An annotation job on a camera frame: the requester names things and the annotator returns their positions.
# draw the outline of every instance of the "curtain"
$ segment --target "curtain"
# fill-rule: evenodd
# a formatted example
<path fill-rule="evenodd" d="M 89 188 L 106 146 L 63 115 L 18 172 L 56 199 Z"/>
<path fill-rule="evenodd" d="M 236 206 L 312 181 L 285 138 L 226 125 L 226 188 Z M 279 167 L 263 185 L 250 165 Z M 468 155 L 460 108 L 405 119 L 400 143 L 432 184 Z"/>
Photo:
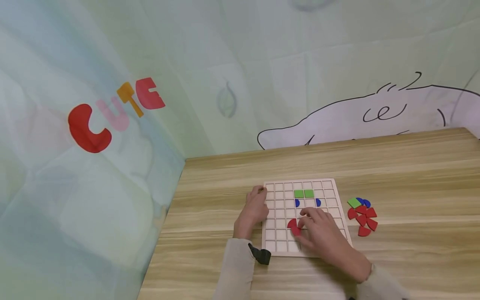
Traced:
<path fill-rule="evenodd" d="M 480 112 L 478 1 L 81 2 L 128 69 L 172 99 L 156 114 L 186 157 L 459 126 L 480 136 L 464 113 Z"/>
<path fill-rule="evenodd" d="M 0 1 L 0 44 L 0 298 L 135 299 L 184 165 L 169 104 L 74 1 Z"/>

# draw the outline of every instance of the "beige sleeve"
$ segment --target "beige sleeve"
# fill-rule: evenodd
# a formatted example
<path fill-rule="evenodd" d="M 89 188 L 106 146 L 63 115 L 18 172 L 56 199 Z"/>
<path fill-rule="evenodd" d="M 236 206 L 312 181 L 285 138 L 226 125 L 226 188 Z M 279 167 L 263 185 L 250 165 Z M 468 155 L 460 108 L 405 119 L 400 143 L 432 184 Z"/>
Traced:
<path fill-rule="evenodd" d="M 249 240 L 228 240 L 213 300 L 250 300 L 255 258 L 249 243 Z"/>
<path fill-rule="evenodd" d="M 357 285 L 357 300 L 408 300 L 410 295 L 388 272 L 372 265 L 367 281 Z"/>
<path fill-rule="evenodd" d="M 229 239 L 213 300 L 250 300 L 255 258 L 249 240 Z M 385 270 L 372 265 L 367 281 L 357 285 L 357 300 L 407 300 L 408 292 Z"/>

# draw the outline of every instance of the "wood grain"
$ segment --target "wood grain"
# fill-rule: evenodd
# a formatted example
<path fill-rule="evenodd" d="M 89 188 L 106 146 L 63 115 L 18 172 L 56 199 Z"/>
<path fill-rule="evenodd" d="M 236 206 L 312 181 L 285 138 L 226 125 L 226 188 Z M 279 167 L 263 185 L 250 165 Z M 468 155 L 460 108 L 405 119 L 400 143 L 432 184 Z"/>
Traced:
<path fill-rule="evenodd" d="M 139 300 L 211 299 L 245 193 L 264 181 L 335 178 L 344 210 L 369 199 L 379 226 L 353 245 L 414 299 L 480 299 L 480 142 L 465 129 L 188 159 Z M 261 244 L 261 226 L 253 234 Z M 345 299 L 318 259 L 256 265 L 252 299 Z"/>

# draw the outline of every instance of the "child's hand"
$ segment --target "child's hand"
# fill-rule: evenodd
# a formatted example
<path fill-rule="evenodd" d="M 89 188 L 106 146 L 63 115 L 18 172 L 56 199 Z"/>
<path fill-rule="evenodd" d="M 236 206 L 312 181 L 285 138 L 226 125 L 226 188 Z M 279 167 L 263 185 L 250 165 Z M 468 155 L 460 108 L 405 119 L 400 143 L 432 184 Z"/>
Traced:
<path fill-rule="evenodd" d="M 249 240 L 252 235 L 253 226 L 264 221 L 268 215 L 268 207 L 265 204 L 267 189 L 261 185 L 254 186 L 247 194 L 247 200 L 235 225 L 233 226 L 233 237 Z"/>
<path fill-rule="evenodd" d="M 302 228 L 305 225 L 310 236 L 310 239 L 303 236 L 296 237 L 302 247 L 341 269 L 357 282 L 367 280 L 372 264 L 365 255 L 350 246 L 331 214 L 313 207 L 302 209 L 300 214 L 304 217 L 300 219 L 298 227 Z"/>

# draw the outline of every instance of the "green tile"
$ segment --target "green tile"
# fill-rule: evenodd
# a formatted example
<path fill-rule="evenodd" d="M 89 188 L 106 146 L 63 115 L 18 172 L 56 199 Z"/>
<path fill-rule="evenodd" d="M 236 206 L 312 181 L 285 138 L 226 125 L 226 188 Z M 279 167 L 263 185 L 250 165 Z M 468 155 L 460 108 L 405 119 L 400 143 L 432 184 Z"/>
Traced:
<path fill-rule="evenodd" d="M 314 198 L 313 190 L 305 190 L 305 198 Z"/>
<path fill-rule="evenodd" d="M 357 198 L 352 198 L 352 199 L 348 200 L 347 202 L 353 208 L 357 208 L 361 205 L 360 201 L 358 201 Z"/>
<path fill-rule="evenodd" d="M 295 190 L 295 198 L 303 198 L 303 190 Z"/>

